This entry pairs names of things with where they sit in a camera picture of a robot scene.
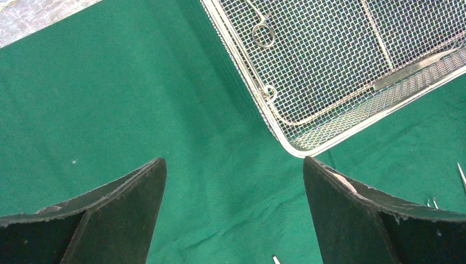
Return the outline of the metal mesh instrument tray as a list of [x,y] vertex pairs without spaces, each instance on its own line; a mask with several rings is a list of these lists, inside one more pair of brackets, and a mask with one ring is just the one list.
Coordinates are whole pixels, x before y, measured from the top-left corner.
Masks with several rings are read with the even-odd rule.
[[[316,156],[465,73],[465,1],[252,1],[275,42],[256,45],[245,1],[202,1],[270,131]],[[438,62],[375,90],[436,53]]]

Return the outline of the steel forceps with ring handles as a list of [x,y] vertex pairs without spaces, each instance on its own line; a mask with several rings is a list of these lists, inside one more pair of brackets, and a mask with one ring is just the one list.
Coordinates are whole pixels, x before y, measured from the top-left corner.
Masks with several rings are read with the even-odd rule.
[[272,256],[272,259],[274,261],[275,264],[281,264],[281,262],[279,261],[279,259],[277,258],[277,256],[273,255]]

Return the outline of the green surgical cloth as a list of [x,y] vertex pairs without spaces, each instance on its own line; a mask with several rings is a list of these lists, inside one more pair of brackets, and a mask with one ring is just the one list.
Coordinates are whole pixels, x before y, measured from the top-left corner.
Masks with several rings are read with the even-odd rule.
[[322,263],[303,159],[269,130],[200,1],[1,1],[1,214],[163,157],[148,263]]

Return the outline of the pointed steel tweezers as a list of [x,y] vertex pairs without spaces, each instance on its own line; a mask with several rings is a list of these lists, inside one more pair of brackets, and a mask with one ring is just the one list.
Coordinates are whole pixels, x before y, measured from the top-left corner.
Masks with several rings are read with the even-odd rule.
[[461,176],[464,191],[466,191],[466,177],[459,162],[457,162],[457,167],[458,167],[459,174]]

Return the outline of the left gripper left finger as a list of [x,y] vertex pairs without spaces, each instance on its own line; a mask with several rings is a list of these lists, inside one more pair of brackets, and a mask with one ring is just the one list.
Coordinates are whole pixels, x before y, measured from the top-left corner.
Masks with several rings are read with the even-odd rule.
[[36,213],[1,218],[1,263],[145,263],[167,180],[165,159]]

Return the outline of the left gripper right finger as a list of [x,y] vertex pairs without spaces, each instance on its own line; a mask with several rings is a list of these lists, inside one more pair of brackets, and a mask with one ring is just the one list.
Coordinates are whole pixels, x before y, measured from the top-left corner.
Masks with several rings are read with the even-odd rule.
[[465,214],[400,199],[313,157],[303,180],[324,263],[465,263]]

